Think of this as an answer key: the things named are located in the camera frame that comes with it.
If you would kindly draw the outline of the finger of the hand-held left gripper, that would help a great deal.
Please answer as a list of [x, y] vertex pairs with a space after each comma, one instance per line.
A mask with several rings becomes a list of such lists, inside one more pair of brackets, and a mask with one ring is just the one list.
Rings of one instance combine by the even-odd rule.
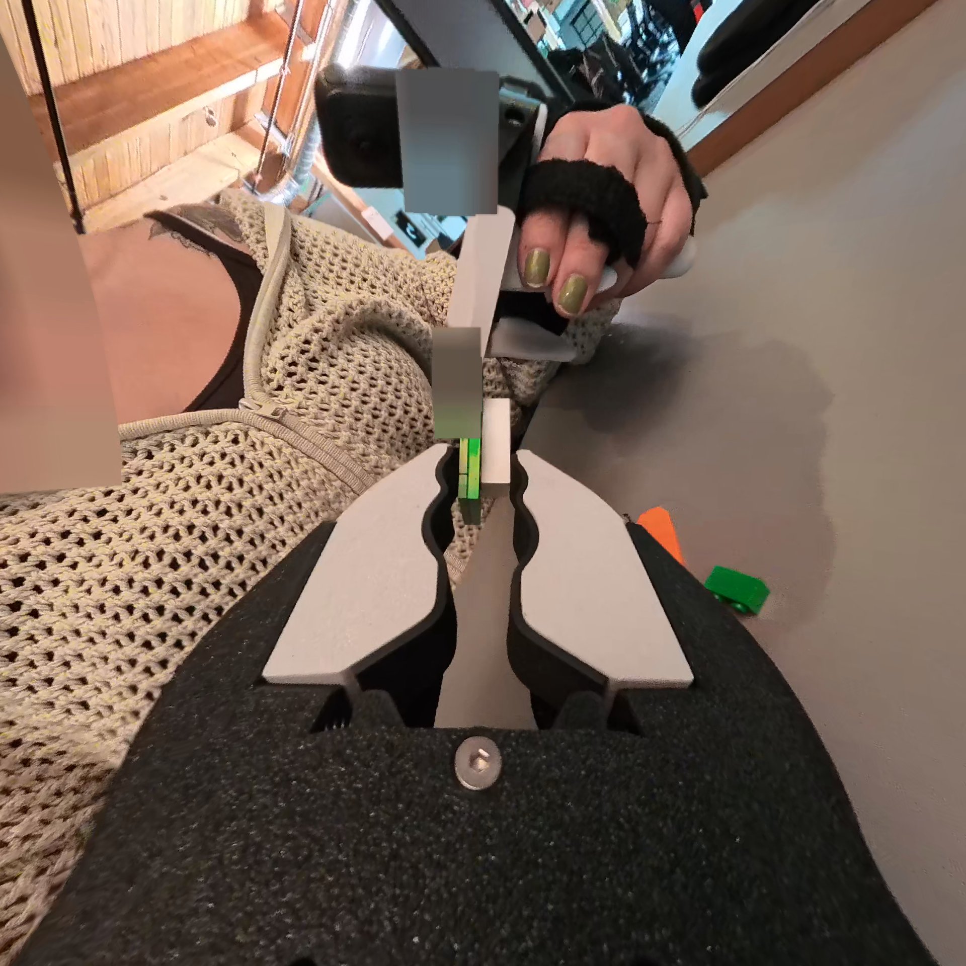
[[508, 398], [487, 398], [482, 409], [481, 495], [498, 497], [511, 482], [512, 411]]
[[468, 219], [449, 303], [450, 329], [490, 333], [514, 228], [513, 212]]

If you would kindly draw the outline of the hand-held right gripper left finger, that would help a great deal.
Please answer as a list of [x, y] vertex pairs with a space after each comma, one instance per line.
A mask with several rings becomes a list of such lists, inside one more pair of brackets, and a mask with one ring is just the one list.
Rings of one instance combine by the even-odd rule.
[[338, 519], [262, 672], [272, 685], [388, 693], [411, 727], [433, 725], [456, 650], [444, 552], [458, 448], [436, 443]]

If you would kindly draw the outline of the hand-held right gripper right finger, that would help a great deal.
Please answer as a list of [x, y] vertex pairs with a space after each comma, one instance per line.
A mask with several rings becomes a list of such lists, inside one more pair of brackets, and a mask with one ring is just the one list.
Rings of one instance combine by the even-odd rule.
[[638, 550], [643, 529], [530, 450], [513, 457], [510, 497], [517, 565], [507, 655], [538, 729], [576, 694], [597, 697], [609, 716], [621, 693], [691, 687]]

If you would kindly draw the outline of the bright green lego plate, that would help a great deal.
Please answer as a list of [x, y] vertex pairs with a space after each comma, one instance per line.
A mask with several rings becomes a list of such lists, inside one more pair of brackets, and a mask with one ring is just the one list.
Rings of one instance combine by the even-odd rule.
[[466, 525], [481, 523], [481, 439], [459, 441], [457, 500]]

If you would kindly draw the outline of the small green lego block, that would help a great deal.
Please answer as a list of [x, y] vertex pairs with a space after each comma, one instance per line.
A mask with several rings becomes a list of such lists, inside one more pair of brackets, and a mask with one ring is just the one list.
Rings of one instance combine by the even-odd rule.
[[731, 610], [748, 615], [759, 614], [771, 595], [761, 579], [720, 565], [713, 567], [704, 586]]

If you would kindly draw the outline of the person's left hand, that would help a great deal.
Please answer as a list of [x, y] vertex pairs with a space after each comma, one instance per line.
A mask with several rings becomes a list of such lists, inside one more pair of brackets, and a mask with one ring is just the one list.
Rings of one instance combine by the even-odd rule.
[[527, 287], [542, 292], [559, 315], [575, 319], [668, 274], [688, 244], [694, 210], [670, 143], [646, 126], [639, 111], [619, 104], [570, 112], [546, 137], [538, 160], [583, 160], [617, 169], [634, 187], [647, 229], [637, 266], [615, 262], [615, 281], [600, 294], [609, 249], [590, 236], [584, 216], [559, 205], [530, 211], [522, 221], [518, 251]]

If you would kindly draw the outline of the orange brick separator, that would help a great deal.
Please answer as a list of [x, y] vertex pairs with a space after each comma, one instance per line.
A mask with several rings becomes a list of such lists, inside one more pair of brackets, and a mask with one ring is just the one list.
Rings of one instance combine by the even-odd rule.
[[678, 563], [686, 566], [677, 530], [670, 512], [663, 506], [654, 506], [641, 513], [636, 523], [646, 530]]

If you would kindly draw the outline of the black framed monitor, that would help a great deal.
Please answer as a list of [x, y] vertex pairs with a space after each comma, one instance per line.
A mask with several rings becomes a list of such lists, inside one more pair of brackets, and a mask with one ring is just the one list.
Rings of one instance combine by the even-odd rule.
[[539, 86], [562, 103], [574, 97], [503, 1], [378, 1], [426, 66], [493, 70]]

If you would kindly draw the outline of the person's torso in knitted sweater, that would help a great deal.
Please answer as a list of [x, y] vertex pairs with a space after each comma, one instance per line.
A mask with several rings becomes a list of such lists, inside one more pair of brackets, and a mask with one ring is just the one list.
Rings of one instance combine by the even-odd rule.
[[241, 386], [120, 427], [122, 480], [2, 498], [2, 964], [85, 846], [109, 780], [203, 636], [321, 523], [433, 443], [429, 382], [456, 261], [238, 192], [163, 212], [253, 268]]

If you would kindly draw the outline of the black oval cushion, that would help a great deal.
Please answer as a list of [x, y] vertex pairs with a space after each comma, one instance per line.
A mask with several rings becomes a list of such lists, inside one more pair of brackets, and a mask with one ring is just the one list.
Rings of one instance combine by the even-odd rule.
[[696, 57], [692, 101], [702, 109], [791, 30], [817, 1], [743, 1]]

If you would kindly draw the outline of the silver ventilation duct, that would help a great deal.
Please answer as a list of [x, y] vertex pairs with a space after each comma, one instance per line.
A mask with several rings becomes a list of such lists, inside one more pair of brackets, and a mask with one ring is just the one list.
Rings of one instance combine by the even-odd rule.
[[264, 144], [260, 154], [253, 189], [256, 196], [268, 203], [288, 206], [299, 194], [303, 182], [309, 177], [320, 145], [320, 128], [316, 114], [315, 90], [320, 69], [333, 60], [337, 42], [344, 29], [347, 14], [353, 6], [351, 1], [327, 1], [321, 8], [315, 39], [308, 44], [307, 67], [302, 72], [298, 87], [298, 102], [294, 118], [288, 130], [281, 161], [271, 178], [265, 179], [268, 148], [272, 141], [274, 121], [281, 103], [285, 79], [291, 76], [290, 53], [280, 75], [273, 101], [272, 112], [265, 130]]

